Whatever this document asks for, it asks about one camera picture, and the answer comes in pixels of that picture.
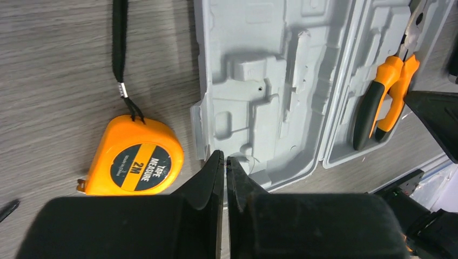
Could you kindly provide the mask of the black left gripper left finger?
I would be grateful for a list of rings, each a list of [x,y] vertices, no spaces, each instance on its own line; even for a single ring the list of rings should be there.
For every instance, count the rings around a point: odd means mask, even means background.
[[[167,195],[58,197],[18,258],[220,258],[224,154]]]

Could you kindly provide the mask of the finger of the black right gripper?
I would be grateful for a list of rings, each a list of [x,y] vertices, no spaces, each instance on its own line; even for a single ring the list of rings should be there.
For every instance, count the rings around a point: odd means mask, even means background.
[[[457,93],[410,91],[404,102],[447,157],[457,164]]]

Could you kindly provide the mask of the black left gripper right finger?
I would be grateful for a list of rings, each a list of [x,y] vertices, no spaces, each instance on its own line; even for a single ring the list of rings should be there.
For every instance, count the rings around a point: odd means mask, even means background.
[[[226,161],[231,258],[409,258],[388,204],[365,193],[271,194]]]

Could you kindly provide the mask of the orange black pliers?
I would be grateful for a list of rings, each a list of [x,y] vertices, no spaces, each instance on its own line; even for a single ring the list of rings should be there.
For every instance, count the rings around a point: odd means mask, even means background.
[[[415,56],[423,32],[430,1],[411,1],[410,18],[396,53],[386,58],[376,71],[356,114],[353,148],[361,150],[374,137],[385,140],[396,125],[404,108],[404,97],[420,66]]]

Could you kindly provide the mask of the orange tape measure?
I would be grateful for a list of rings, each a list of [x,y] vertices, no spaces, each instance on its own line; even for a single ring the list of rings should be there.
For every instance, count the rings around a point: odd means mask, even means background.
[[[174,131],[146,118],[129,97],[124,83],[128,2],[112,4],[112,71],[128,115],[107,125],[86,179],[76,190],[92,196],[153,195],[177,178],[184,151]]]

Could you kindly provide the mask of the grey plastic tool case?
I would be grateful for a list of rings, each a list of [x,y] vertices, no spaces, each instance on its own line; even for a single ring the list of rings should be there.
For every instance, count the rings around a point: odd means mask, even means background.
[[[357,112],[406,27],[419,71],[457,1],[194,1],[201,99],[191,107],[196,157],[237,158],[268,191],[407,146],[396,121],[354,148]]]

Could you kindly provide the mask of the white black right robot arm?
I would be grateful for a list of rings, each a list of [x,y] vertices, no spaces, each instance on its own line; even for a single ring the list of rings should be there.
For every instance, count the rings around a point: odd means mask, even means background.
[[[447,157],[457,163],[457,93],[410,91],[407,106],[424,124]],[[420,258],[457,258],[457,213],[431,212],[410,197],[424,172],[417,169],[380,189],[394,212],[406,245]]]

